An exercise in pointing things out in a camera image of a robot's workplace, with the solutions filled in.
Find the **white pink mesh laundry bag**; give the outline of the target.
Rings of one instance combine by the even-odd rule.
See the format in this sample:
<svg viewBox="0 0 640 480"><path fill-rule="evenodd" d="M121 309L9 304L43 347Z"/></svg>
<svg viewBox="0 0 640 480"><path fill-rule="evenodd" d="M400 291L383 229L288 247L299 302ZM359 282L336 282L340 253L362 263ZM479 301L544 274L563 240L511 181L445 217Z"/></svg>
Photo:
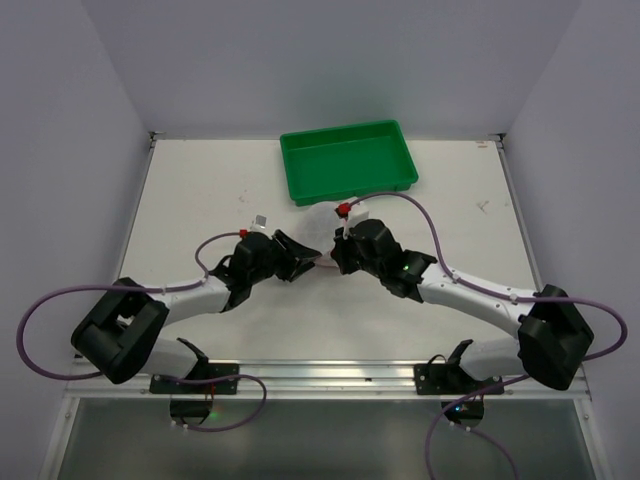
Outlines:
<svg viewBox="0 0 640 480"><path fill-rule="evenodd" d="M321 257L315 261L317 266L337 267L331 257L335 231L342 227L342 219L336 213L337 207L335 202L312 205L296 223L291 234L299 244L321 253Z"/></svg>

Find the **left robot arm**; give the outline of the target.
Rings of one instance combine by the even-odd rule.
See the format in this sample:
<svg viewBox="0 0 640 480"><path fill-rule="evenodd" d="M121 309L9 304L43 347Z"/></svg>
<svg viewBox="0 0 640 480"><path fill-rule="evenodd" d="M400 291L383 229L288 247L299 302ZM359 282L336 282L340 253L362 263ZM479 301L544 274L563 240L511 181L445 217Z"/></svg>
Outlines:
<svg viewBox="0 0 640 480"><path fill-rule="evenodd" d="M192 283L144 287L129 277L119 279L76 327L71 344L114 384L146 373L201 385L208 358L188 340L161 338L163 328L229 312L249 298L257 283L271 277L292 282L321 255L282 231L243 233L232 254Z"/></svg>

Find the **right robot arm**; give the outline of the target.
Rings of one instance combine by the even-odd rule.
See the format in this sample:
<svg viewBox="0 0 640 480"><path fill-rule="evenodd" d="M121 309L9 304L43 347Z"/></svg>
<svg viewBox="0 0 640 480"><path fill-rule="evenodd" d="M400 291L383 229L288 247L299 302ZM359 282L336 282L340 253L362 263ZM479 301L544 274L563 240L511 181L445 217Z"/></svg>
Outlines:
<svg viewBox="0 0 640 480"><path fill-rule="evenodd" d="M449 358L468 378L527 375L558 391L571 385L594 333L566 292L514 289L446 272L442 261L406 250L377 219L334 234L332 259L341 274L375 277L392 295L451 308L504 332L502 339L460 343Z"/></svg>

